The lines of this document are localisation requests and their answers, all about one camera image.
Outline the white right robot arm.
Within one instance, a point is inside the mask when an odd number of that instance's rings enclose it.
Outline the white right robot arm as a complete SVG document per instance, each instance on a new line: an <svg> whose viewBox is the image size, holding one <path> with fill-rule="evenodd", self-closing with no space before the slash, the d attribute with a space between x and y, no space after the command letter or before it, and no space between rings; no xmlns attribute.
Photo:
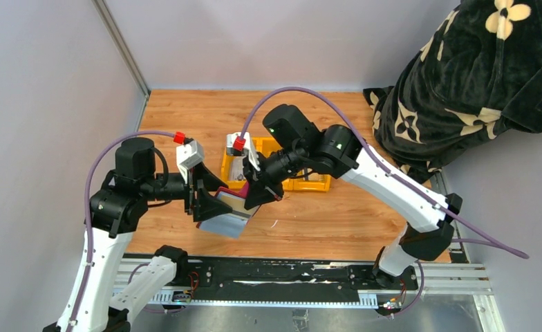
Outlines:
<svg viewBox="0 0 542 332"><path fill-rule="evenodd" d="M385 289L398 283L415 261L434 261L449 247L454 235L451 222L462 206L459 195L427 189L365 147L365 140L351 128L333 124L319 130L294 105L275 107L263 126L280 146L269 156L256 150L247 133L228 137L227 150L245 154L245 208L281 200L283 182L305 169L369 192L406 220L398 238L381 249L372 271L375 284Z"/></svg>

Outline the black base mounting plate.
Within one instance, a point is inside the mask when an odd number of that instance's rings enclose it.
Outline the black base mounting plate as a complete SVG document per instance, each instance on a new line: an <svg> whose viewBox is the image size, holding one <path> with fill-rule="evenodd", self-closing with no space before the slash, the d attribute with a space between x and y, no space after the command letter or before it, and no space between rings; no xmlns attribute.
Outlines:
<svg viewBox="0 0 542 332"><path fill-rule="evenodd" d="M389 282L373 274L373 262L190 257L169 286L189 290L195 300L245 302L345 303L359 301L360 291L419 288L415 270L406 268Z"/></svg>

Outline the black floral blanket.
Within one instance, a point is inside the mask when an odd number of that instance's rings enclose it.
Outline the black floral blanket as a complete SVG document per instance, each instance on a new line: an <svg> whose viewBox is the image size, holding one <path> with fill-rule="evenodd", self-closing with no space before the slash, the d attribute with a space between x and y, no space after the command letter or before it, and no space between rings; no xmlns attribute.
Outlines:
<svg viewBox="0 0 542 332"><path fill-rule="evenodd" d="M542 1L461 1L392 86L364 89L373 134L423 183L509 130L542 132Z"/></svg>

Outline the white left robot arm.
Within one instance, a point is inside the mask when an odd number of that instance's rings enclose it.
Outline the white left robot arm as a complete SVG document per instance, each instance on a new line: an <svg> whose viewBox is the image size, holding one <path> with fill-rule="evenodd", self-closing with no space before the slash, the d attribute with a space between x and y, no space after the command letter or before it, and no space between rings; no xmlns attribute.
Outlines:
<svg viewBox="0 0 542 332"><path fill-rule="evenodd" d="M114 284L122 258L141 217L162 202L179 200L195 222L230 213L214 192L224 182L204 165L203 148L183 133L169 137L178 145L176 173L156 171L165 156L151 131L138 131L110 143L115 154L98 192L84 190L84 247L71 295L48 331L129 331L150 299L170 283L190 276L188 254L173 246L159 248L147 267L120 293Z"/></svg>

